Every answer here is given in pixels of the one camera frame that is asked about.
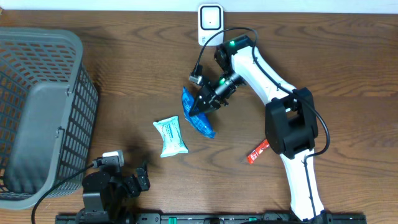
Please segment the blue Oreo cookie pack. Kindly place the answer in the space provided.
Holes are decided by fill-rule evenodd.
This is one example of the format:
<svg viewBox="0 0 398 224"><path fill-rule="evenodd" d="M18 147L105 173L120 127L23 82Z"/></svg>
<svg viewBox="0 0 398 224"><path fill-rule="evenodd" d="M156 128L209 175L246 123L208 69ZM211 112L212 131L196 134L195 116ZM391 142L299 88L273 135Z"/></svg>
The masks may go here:
<svg viewBox="0 0 398 224"><path fill-rule="evenodd" d="M190 116L189 112L193 108L194 98L192 94L183 87L182 89L182 107L185 119L192 125L192 127L206 138L214 139L216 132L213 130L210 121L205 114L201 113L195 116Z"/></svg>

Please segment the white teal wet wipes pack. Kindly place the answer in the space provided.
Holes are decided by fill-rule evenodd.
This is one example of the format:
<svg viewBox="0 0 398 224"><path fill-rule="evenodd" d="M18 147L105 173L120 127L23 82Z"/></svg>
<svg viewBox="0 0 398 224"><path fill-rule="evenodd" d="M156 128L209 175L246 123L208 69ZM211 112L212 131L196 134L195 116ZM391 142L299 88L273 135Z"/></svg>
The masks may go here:
<svg viewBox="0 0 398 224"><path fill-rule="evenodd" d="M188 148L182 139L178 116L154 121L153 125L163 140L161 158L188 153Z"/></svg>

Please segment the red Nescafe stick sachet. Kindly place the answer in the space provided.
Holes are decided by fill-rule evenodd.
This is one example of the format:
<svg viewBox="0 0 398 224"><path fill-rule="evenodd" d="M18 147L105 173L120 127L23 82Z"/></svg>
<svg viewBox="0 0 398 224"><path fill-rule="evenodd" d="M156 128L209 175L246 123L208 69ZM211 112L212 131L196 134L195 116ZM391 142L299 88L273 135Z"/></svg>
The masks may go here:
<svg viewBox="0 0 398 224"><path fill-rule="evenodd" d="M247 161L248 163L254 164L254 161L262 154L263 151L265 151L269 147L269 142L268 140L263 140L248 156L247 156Z"/></svg>

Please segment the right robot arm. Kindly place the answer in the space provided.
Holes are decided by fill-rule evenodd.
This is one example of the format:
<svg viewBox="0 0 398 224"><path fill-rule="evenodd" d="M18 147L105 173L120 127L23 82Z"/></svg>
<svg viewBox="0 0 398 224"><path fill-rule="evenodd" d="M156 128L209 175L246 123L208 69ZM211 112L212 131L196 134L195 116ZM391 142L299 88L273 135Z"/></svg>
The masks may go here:
<svg viewBox="0 0 398 224"><path fill-rule="evenodd" d="M320 200L313 158L318 136L318 114L309 89L296 89L262 58L256 41L246 35L218 45L215 61L223 73L211 82L196 64L189 80L199 85L189 114L211 113L243 84L249 85L265 106L265 135L285 167L291 194L290 207L301 221L315 221L324 210Z"/></svg>

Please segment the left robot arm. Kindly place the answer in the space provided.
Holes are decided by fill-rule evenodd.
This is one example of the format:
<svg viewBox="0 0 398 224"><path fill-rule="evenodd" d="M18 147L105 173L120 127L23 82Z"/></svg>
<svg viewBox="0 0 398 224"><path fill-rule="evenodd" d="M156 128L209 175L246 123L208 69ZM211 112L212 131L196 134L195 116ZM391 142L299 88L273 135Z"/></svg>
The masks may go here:
<svg viewBox="0 0 398 224"><path fill-rule="evenodd" d="M76 215L74 222L135 223L135 217L125 202L150 189L147 163L136 168L135 174L125 177L116 157L98 158L93 161L93 166L99 171L83 179L84 208Z"/></svg>

